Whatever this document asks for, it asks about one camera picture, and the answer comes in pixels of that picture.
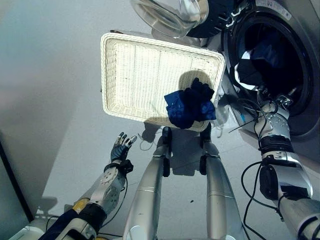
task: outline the blue cloth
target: blue cloth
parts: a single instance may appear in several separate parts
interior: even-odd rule
[[[209,85],[202,84],[196,77],[186,90],[165,95],[170,122],[180,129],[188,129],[194,121],[216,119],[216,110],[211,102],[213,94]]]

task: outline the white floor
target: white floor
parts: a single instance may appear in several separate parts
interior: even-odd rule
[[[4,2],[8,4],[0,3],[0,139],[32,212],[46,218],[63,213],[92,186],[109,161],[118,133],[143,135],[143,123],[102,110],[100,37],[111,29],[149,33],[150,28],[126,0]],[[228,133],[237,126],[228,107],[220,113],[212,141],[243,216],[249,198],[240,176],[261,155],[253,146],[255,140],[238,130]],[[199,138],[177,131],[183,137],[174,140],[173,170],[162,181],[158,236],[205,238],[206,177],[198,171]],[[126,199],[101,232],[122,234],[135,190],[156,148],[150,146],[139,138],[130,150],[134,171],[128,175]],[[245,179],[249,189],[255,171]],[[319,174],[308,172],[319,200]],[[259,191],[257,195],[264,199]],[[267,239],[294,239],[276,213],[255,203],[247,222]]]

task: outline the wicker basket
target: wicker basket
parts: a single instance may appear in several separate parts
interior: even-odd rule
[[[174,127],[164,96],[191,86],[195,77],[215,92],[225,69],[224,57],[206,49],[107,33],[101,38],[101,77],[104,111],[112,116]],[[208,121],[195,121],[201,132]]]

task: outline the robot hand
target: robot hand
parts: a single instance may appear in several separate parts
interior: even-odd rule
[[[134,168],[126,158],[137,137],[127,139],[126,137],[127,135],[122,132],[116,138],[111,150],[111,163],[105,166],[100,183],[93,192],[90,202],[77,218],[71,220],[56,240],[96,239],[107,216],[118,204],[127,173]]]
[[[115,160],[125,161],[128,155],[128,151],[131,148],[132,144],[137,140],[137,136],[127,138],[127,134],[121,132],[116,138],[113,148],[111,150],[111,162]]]

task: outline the washing machine drum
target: washing machine drum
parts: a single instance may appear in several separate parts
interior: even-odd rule
[[[210,24],[204,22],[188,35],[209,37],[221,30],[233,85],[239,90],[246,88],[245,92],[264,85],[272,97],[290,95],[291,135],[312,132],[318,135],[315,132],[319,129],[320,106],[318,7],[309,0],[303,1],[303,7],[300,0],[225,2],[235,5],[227,27],[216,25],[215,31],[208,31],[205,29]]]

